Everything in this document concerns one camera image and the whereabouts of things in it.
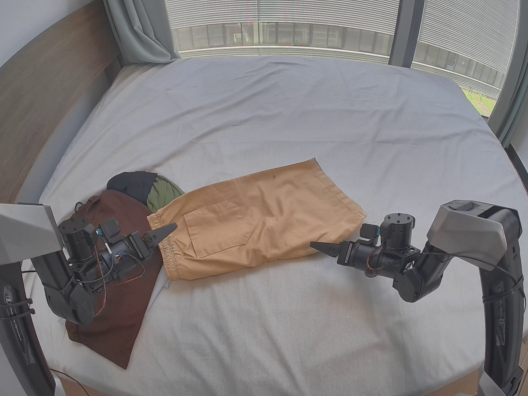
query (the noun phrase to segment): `mattress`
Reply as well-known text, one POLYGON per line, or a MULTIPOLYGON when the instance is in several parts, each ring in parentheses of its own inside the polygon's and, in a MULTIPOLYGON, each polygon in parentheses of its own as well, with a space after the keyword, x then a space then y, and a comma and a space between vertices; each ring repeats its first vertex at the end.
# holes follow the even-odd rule
MULTIPOLYGON (((190 191, 312 157, 366 222, 414 215, 417 247, 453 199, 517 208, 528 224, 515 169, 451 79, 294 56, 123 69, 40 202, 60 222, 122 171, 158 172, 190 191)), ((33 320, 50 366, 111 395, 379 396, 432 391, 484 358, 478 269, 459 259, 414 304, 391 280, 323 254, 163 282, 162 274, 123 370, 69 341, 33 281, 33 320)))

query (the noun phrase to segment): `grass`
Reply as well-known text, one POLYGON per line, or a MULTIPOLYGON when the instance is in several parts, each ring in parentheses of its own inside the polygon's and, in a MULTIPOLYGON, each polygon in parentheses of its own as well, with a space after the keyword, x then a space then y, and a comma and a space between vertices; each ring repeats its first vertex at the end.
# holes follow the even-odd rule
POLYGON ((488 98, 485 95, 482 95, 475 91, 471 91, 469 89, 462 88, 462 92, 466 95, 467 99, 471 101, 473 107, 475 107, 481 115, 486 117, 490 116, 491 112, 493 111, 493 108, 495 107, 495 100, 492 100, 491 98, 488 98), (479 104, 477 103, 480 103, 487 110, 483 109, 482 107, 479 107, 479 104))

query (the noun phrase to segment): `green garment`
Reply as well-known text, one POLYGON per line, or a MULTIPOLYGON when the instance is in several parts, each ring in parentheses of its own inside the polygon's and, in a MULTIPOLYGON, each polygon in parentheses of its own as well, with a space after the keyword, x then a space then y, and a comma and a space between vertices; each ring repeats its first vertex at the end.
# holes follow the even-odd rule
POLYGON ((155 213, 184 192, 166 177, 158 175, 147 197, 147 207, 155 213))

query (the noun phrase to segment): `wooden headboard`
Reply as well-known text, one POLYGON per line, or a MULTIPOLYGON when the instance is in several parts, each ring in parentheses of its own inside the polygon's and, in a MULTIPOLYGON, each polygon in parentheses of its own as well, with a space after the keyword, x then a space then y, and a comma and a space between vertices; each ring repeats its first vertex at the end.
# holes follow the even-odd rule
POLYGON ((46 140, 118 56, 104 8, 87 4, 0 68, 0 203, 15 202, 46 140))

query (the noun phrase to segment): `curtain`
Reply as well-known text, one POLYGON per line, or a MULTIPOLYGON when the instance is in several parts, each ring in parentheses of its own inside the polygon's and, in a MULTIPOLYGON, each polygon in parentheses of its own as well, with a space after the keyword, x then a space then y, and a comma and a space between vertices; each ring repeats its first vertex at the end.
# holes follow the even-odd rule
POLYGON ((528 0, 519 0, 519 19, 510 69, 489 127, 506 148, 522 116, 528 115, 528 0))
POLYGON ((174 49, 164 0, 103 0, 124 64, 170 63, 174 49))

